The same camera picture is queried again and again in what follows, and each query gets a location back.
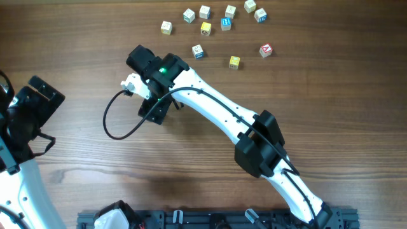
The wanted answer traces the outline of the blue block number 2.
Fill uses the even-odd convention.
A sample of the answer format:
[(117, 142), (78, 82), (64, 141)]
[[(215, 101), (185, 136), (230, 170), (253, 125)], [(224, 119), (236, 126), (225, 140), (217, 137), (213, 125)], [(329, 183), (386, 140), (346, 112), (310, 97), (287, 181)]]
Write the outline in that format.
[(195, 45), (192, 47), (193, 55), (196, 59), (200, 59), (204, 56), (204, 51), (201, 45)]

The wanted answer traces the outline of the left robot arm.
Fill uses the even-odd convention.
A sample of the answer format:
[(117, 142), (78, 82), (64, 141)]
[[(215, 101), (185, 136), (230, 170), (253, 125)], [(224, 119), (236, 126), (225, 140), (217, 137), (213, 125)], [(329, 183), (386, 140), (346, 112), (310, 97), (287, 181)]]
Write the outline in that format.
[(1, 212), (18, 228), (64, 228), (64, 222), (42, 182), (29, 142), (48, 140), (45, 150), (56, 143), (41, 131), (65, 97), (38, 76), (15, 92), (10, 79), (1, 74)]

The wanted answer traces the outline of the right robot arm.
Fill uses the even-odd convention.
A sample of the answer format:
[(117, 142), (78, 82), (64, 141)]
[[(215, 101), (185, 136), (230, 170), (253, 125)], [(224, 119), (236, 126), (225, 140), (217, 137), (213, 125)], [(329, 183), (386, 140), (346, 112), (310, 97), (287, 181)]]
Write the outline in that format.
[(220, 128), (235, 145), (235, 161), (253, 177), (265, 178), (306, 228), (323, 228), (332, 213), (301, 180), (284, 149), (276, 118), (232, 102), (208, 85), (187, 63), (169, 53), (160, 58), (138, 45), (126, 60), (134, 70), (130, 92), (144, 98), (138, 115), (162, 124), (168, 108), (187, 105)]

